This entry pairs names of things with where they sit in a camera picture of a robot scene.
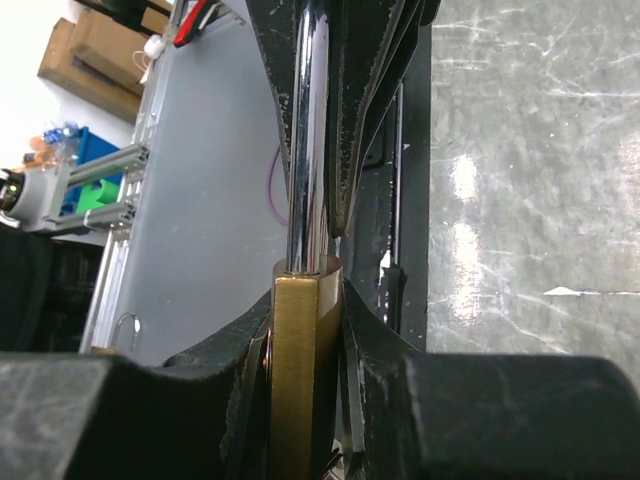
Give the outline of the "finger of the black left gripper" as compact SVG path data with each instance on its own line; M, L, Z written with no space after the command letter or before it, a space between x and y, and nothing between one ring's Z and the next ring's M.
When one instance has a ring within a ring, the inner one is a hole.
M438 0L330 3L327 216L345 234L364 157L415 53Z
M290 198L292 115L299 20L293 0L248 0L254 35L275 103L285 190Z

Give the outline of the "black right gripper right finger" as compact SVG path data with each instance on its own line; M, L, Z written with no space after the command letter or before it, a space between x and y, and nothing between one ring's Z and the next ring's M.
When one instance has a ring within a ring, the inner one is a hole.
M422 352L346 285L350 479L635 479L639 397L604 358Z

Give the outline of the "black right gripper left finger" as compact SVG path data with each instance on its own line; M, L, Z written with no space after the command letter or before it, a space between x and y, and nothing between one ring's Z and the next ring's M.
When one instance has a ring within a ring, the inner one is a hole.
M120 355L1 358L5 479L262 479L271 298L159 367Z

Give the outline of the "large brass padlock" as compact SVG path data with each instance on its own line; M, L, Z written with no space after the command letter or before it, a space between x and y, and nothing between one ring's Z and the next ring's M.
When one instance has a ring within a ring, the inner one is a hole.
M327 256L325 140L329 7L301 4L297 33L289 225L274 278L268 476L321 479L332 459L341 267Z

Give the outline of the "small brass padlock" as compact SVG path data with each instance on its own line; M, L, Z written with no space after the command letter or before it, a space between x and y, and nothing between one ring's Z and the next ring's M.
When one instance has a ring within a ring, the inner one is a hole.
M131 312L122 314L115 323L107 346L92 346L92 354L118 355L134 353L142 330L139 317Z

